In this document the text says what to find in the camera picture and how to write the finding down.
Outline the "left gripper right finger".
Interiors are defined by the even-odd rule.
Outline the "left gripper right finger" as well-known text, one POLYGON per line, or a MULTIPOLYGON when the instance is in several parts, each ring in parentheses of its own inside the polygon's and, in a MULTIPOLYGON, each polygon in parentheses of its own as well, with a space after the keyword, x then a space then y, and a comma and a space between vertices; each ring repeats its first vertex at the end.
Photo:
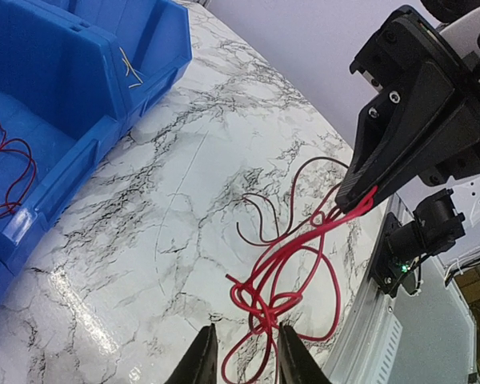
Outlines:
POLYGON ((279 382, 284 384, 331 384, 290 325, 279 325, 279 382))

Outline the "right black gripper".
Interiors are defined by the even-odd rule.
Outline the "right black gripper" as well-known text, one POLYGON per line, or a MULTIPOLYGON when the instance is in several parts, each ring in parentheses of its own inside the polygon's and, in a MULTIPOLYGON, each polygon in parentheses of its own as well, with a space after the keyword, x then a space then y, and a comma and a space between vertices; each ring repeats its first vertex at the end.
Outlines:
POLYGON ((412 7, 395 10, 350 64, 377 89, 358 117, 350 168, 335 201, 351 211, 414 177, 438 186, 480 174, 480 74, 412 7))

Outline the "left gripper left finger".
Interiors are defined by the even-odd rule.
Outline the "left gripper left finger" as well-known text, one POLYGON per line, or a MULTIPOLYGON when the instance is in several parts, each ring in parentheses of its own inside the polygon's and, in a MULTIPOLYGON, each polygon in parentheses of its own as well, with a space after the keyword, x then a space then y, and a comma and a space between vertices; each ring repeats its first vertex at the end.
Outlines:
POLYGON ((218 340, 211 324, 200 329, 166 384, 216 384, 217 365, 218 340))

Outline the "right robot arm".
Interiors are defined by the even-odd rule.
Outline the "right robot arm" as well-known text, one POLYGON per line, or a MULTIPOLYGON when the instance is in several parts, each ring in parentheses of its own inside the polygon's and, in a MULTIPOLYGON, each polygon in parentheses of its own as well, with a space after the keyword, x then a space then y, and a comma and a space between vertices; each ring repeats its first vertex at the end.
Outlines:
POLYGON ((413 178, 427 186, 480 174, 480 39, 462 50, 412 6, 394 10, 350 64, 376 95, 358 116, 335 201, 350 212, 413 178))

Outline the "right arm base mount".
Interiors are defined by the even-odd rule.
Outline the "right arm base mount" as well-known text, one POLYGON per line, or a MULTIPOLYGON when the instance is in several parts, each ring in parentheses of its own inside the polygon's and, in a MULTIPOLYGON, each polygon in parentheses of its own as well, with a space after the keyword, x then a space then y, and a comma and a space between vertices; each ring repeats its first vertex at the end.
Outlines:
POLYGON ((424 261, 451 249, 466 232, 463 213, 457 212, 452 189, 443 189, 422 200, 403 224, 390 212, 372 256, 369 277, 384 294, 395 298, 398 288, 424 261))

